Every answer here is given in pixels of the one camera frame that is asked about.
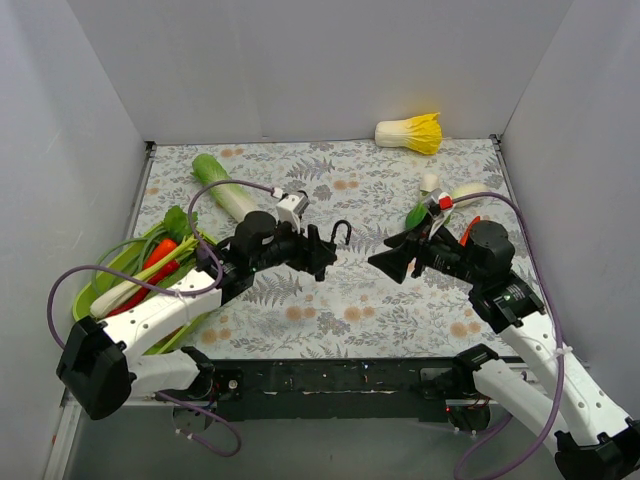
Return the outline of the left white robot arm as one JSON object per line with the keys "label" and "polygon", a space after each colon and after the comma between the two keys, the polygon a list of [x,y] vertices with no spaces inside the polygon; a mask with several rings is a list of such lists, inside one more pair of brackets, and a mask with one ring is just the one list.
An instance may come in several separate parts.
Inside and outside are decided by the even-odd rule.
{"label": "left white robot arm", "polygon": [[199,257],[168,294],[105,320],[86,316],[73,325],[56,374],[91,419],[111,415],[131,396],[169,390],[205,398],[215,370],[206,355],[194,347],[161,355],[149,349],[239,296],[260,271],[287,265],[322,281],[337,259],[334,240],[323,240],[316,226],[295,229],[262,211],[250,213],[213,251],[219,265]]}

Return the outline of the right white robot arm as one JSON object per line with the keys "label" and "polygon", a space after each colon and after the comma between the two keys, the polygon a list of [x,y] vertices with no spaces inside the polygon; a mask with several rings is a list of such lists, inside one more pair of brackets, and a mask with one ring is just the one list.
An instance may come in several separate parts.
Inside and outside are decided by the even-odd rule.
{"label": "right white robot arm", "polygon": [[514,246],[504,227],[481,220],[464,243],[430,221],[385,240],[369,257],[397,283],[431,268],[470,284],[476,314],[505,341],[538,381],[532,387],[485,345],[458,354],[454,389],[497,401],[546,447],[566,479],[623,479],[639,468],[639,423],[593,380],[542,300],[512,269]]}

